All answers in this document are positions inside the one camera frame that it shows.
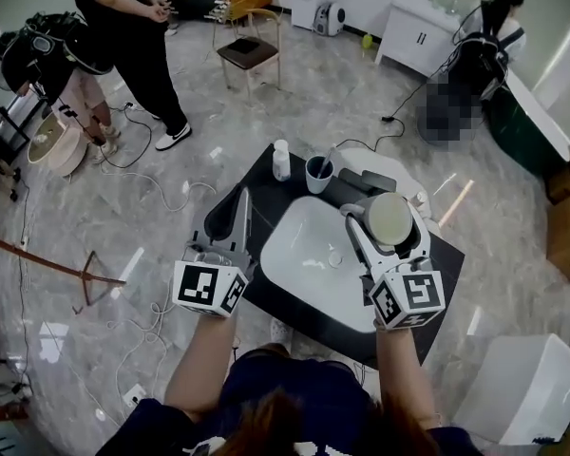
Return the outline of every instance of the black countertop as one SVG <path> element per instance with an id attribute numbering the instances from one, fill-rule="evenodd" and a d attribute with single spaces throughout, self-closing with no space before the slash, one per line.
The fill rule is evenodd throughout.
<path id="1" fill-rule="evenodd" d="M 273 151 L 273 146 L 269 145 L 240 182 L 249 189 L 252 197 L 251 236 L 247 241 L 247 250 L 257 261 L 266 241 L 292 202 L 303 196 L 312 196 L 306 187 L 305 161 L 291 154 L 292 176 L 285 182 L 279 182 L 273 176 Z M 318 197 L 339 208 L 344 203 L 356 202 L 365 196 L 339 178 L 333 178 Z M 446 305 L 449 307 L 465 255 L 431 234 L 430 257 L 435 270 L 441 272 Z M 256 267 L 254 280 L 247 286 L 244 296 L 296 331 L 353 360 L 376 368 L 375 333 L 354 331 L 299 300 L 271 282 L 262 271 L 261 264 Z M 425 327 L 413 329 L 421 363 L 425 360 L 445 315 L 446 310 Z"/>

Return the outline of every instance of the black pants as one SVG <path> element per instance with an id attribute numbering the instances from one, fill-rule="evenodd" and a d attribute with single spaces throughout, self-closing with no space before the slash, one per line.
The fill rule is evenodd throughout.
<path id="1" fill-rule="evenodd" d="M 140 34 L 113 50 L 114 66 L 138 103 L 164 121 L 167 134 L 178 134 L 188 121 L 171 83 L 162 32 Z"/>

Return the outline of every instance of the white sneaker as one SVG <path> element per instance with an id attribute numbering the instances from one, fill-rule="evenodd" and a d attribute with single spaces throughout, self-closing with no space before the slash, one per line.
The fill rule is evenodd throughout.
<path id="1" fill-rule="evenodd" d="M 100 164 L 107 158 L 112 157 L 118 151 L 118 145 L 111 140 L 106 140 L 105 143 L 100 147 L 95 145 L 95 155 L 93 156 L 92 162 L 95 164 Z"/>
<path id="2" fill-rule="evenodd" d="M 270 320 L 270 341 L 283 345 L 285 349 L 292 352 L 292 341 L 294 339 L 294 329 L 287 326 L 283 321 L 279 321 L 276 317 Z"/>
<path id="3" fill-rule="evenodd" d="M 192 135 L 192 128 L 190 127 L 190 123 L 187 123 L 177 135 L 167 135 L 165 133 L 158 139 L 154 147 L 157 150 L 166 150 L 168 148 L 171 148 L 177 142 L 182 141 L 186 137 L 190 137 L 190 135 Z"/>
<path id="4" fill-rule="evenodd" d="M 118 128 L 116 128 L 114 125 L 105 126 L 100 124 L 100 127 L 102 129 L 102 132 L 104 133 L 104 137 L 106 137 L 107 139 L 117 139 L 118 137 L 121 136 L 121 131 Z"/>

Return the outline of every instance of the toothbrush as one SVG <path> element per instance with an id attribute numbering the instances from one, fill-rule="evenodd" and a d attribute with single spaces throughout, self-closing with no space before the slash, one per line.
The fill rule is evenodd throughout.
<path id="1" fill-rule="evenodd" d="M 332 152 L 334 150 L 335 150 L 335 147 L 330 148 L 327 155 L 325 156 L 325 159 L 323 159 L 323 163 L 321 164 L 321 168 L 319 169 L 319 174 L 316 177 L 317 179 L 321 179 L 321 176 L 323 176 L 323 172 L 325 171 L 327 164 L 330 163 L 330 157 L 332 156 Z"/>

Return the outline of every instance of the metal stand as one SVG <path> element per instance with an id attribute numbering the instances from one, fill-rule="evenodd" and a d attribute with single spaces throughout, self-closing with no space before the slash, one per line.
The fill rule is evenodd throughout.
<path id="1" fill-rule="evenodd" d="M 88 290 L 86 288 L 86 283 L 88 281 L 99 280 L 101 282 L 105 282 L 108 284 L 115 284 L 115 285 L 125 285 L 126 284 L 126 282 L 124 282 L 123 280 L 118 280 L 116 278 L 109 278 L 109 277 L 101 277 L 98 275 L 90 274 L 88 272 L 88 267 L 91 263 L 91 260 L 96 256 L 95 251 L 92 251 L 89 254 L 88 258 L 86 259 L 86 264 L 85 264 L 84 269 L 82 271 L 78 271 L 78 270 L 70 269 L 69 267 L 66 267 L 64 265 L 60 265 L 59 263 L 51 262 L 50 260 L 46 260 L 45 258 L 42 258 L 41 256 L 36 256 L 34 254 L 26 252 L 25 250 L 21 250 L 20 248 L 17 248 L 14 245 L 10 245 L 10 244 L 6 243 L 5 241 L 2 241 L 1 239 L 0 239 L 0 248 L 2 250 L 6 250 L 7 252 L 10 252 L 14 255 L 17 255 L 18 257 L 24 258 L 25 260 L 30 260 L 32 262 L 39 263 L 40 265 L 44 265 L 45 267 L 49 267 L 49 269 L 53 269 L 53 270 L 56 270 L 58 272 L 63 272 L 64 274 L 68 274 L 70 276 L 75 276 L 75 277 L 80 278 L 81 281 L 83 282 L 83 292 L 85 295 L 85 304 L 87 305 L 87 307 L 93 305 L 93 302 L 91 302 L 91 300 L 88 296 Z M 80 312 L 84 308 L 85 308 L 85 306 L 76 310 L 75 308 L 72 307 L 72 310 L 76 314 L 80 314 Z"/>

